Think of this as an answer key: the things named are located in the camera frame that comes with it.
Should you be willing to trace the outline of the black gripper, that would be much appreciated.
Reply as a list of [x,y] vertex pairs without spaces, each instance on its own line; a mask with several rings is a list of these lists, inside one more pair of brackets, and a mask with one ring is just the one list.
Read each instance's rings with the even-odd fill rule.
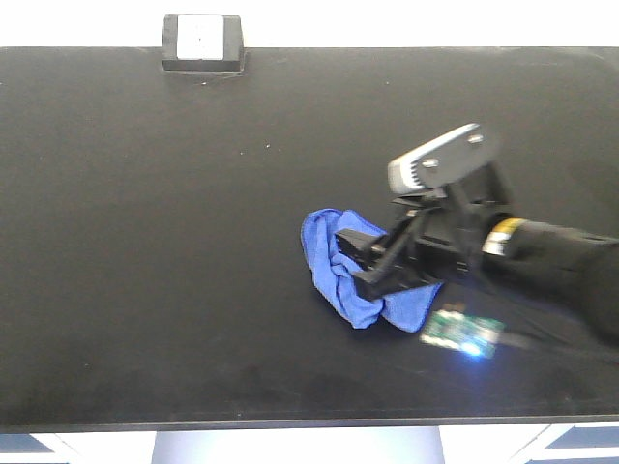
[[371,264],[386,252],[386,267],[352,274],[357,295],[375,301],[440,280],[478,275],[486,237],[514,216],[496,163],[452,169],[437,161],[430,166],[392,161],[388,179],[402,208],[389,234],[350,228],[336,233],[339,251],[357,264]]

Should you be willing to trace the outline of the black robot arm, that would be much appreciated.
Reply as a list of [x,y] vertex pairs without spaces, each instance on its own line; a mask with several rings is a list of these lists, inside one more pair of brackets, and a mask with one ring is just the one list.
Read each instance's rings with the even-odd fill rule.
[[469,284],[502,297],[561,305],[598,334],[618,337],[618,241],[517,217],[493,162],[401,193],[387,233],[342,229],[339,251],[360,266],[357,295],[380,297],[423,286]]

